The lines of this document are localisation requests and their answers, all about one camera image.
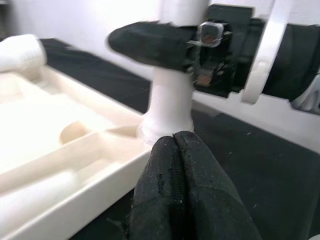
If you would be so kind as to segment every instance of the white spool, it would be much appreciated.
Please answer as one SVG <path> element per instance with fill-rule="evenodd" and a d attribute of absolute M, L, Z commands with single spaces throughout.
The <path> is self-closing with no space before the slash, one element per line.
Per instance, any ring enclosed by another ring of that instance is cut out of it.
<path fill-rule="evenodd" d="M 161 23 L 198 26 L 204 22 L 209 0 L 163 0 Z M 139 128 L 140 136 L 154 144 L 163 136 L 193 131 L 191 118 L 193 85 L 191 76 L 179 71 L 156 68 L 148 112 Z"/>

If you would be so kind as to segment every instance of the white cylinder in tray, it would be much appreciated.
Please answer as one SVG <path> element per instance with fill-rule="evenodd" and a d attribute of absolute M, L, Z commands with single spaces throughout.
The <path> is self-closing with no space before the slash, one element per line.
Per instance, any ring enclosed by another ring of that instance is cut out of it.
<path fill-rule="evenodd" d="M 10 192 L 0 192 L 0 239 L 70 196 L 77 187 L 76 175 L 63 171 Z"/>
<path fill-rule="evenodd" d="M 32 34 L 11 36 L 0 42 L 0 73 L 35 69 L 46 62 L 46 51 Z"/>

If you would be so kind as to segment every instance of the black fabric gripper pad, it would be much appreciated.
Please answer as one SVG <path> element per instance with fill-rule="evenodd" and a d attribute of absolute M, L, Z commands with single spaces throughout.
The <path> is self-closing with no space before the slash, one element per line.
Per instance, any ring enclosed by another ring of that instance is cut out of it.
<path fill-rule="evenodd" d="M 156 142 L 134 190 L 130 240 L 259 240 L 235 186 L 192 132 Z"/>

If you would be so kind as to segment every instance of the white plastic tray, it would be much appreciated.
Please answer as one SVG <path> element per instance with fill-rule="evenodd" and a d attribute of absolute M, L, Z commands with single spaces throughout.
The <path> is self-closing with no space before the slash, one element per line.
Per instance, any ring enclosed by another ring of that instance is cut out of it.
<path fill-rule="evenodd" d="M 0 74 L 0 116 L 0 239 L 70 238 L 150 155 L 139 112 L 48 66 L 33 80 Z"/>

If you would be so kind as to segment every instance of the white ring mount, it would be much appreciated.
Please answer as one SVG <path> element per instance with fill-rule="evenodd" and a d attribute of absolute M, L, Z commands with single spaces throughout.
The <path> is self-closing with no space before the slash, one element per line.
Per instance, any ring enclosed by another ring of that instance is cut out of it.
<path fill-rule="evenodd" d="M 255 104 L 268 80 L 282 42 L 294 0 L 273 0 L 272 10 L 251 65 L 241 101 Z"/>

